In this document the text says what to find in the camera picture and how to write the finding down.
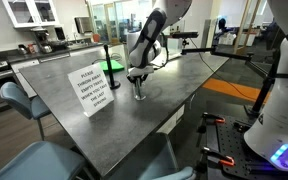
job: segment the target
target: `blue chair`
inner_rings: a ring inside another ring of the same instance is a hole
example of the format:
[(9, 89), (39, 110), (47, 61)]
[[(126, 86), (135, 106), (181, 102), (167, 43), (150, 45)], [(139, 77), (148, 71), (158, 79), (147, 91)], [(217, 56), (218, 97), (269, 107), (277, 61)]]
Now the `blue chair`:
[(25, 148), (0, 170), (0, 180), (73, 179), (86, 169), (86, 160), (59, 145), (40, 141)]
[(129, 156), (110, 180), (188, 180), (196, 177), (191, 167), (179, 171), (171, 143), (163, 133), (156, 133), (144, 140)]
[(37, 121), (42, 140), (44, 141), (43, 126), (40, 119), (51, 114), (51, 111), (42, 99), (36, 96), (31, 101), (24, 89), (13, 82), (3, 84), (0, 89), (0, 96), (8, 105), (16, 109), (24, 117), (27, 119), (33, 118)]

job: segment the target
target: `paper sign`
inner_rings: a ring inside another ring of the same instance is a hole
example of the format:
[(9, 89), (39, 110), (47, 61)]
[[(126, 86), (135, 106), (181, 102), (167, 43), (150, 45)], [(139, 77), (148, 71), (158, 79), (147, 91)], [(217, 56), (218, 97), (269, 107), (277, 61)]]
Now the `paper sign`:
[(99, 63), (68, 74), (68, 79), (88, 117), (114, 100)]

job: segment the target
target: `kitchen counter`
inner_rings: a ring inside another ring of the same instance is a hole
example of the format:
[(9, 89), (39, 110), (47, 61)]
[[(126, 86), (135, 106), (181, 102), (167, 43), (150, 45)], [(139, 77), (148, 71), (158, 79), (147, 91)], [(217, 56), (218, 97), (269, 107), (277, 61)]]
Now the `kitchen counter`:
[(54, 51), (54, 52), (47, 53), (47, 54), (38, 52), (35, 54), (26, 54), (26, 55), (9, 55), (9, 56), (7, 56), (7, 61), (9, 63), (15, 63), (15, 62), (27, 61), (27, 60), (31, 60), (31, 59), (47, 58), (47, 57), (51, 57), (51, 56), (61, 55), (61, 54), (70, 53), (73, 51), (98, 47), (98, 46), (102, 46), (102, 45), (103, 45), (103, 43), (98, 43), (98, 44), (82, 46), (82, 47), (78, 47), (78, 48), (74, 48), (74, 49)]
[[(120, 63), (125, 65), (123, 52), (123, 46), (109, 49), (110, 54), (121, 54)], [(227, 60), (207, 53), (202, 55), (215, 71)], [(177, 112), (213, 72), (198, 54), (182, 56), (148, 76), (143, 101), (135, 100), (133, 86), (126, 78), (127, 70), (116, 72), (114, 78), (121, 87), (112, 91), (115, 100), (88, 118), (67, 74), (103, 57), (104, 49), (24, 68), (20, 72), (99, 176), (106, 178), (146, 137)]]

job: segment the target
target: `blue light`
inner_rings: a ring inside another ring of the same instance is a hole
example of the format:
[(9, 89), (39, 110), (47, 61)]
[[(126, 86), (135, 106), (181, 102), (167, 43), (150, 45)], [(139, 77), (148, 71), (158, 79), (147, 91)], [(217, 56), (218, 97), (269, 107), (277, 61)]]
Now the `blue light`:
[(284, 144), (283, 146), (281, 146), (281, 147), (275, 152), (275, 154), (271, 157), (271, 160), (272, 160), (272, 161), (277, 160), (287, 149), (288, 149), (288, 144)]

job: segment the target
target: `orange floor mat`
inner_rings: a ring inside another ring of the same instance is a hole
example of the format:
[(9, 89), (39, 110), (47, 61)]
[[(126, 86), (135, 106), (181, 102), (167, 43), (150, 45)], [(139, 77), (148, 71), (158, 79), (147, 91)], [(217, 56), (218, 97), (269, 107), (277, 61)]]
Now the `orange floor mat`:
[(240, 84), (234, 84), (234, 83), (231, 83), (231, 84), (234, 85), (241, 93), (243, 93), (247, 97), (241, 95), (236, 89), (234, 89), (234, 87), (232, 87), (227, 82), (217, 80), (214, 78), (210, 78), (208, 81), (206, 81), (206, 83), (203, 85), (203, 87), (206, 89), (210, 89), (213, 91), (217, 91), (220, 93), (224, 93), (224, 94), (227, 94), (230, 96), (234, 96), (234, 97), (241, 98), (241, 99), (246, 99), (246, 100), (253, 101), (253, 102), (256, 101), (256, 98), (260, 93), (260, 89), (256, 89), (256, 88), (252, 88), (252, 87), (248, 87), (248, 86), (243, 86)]

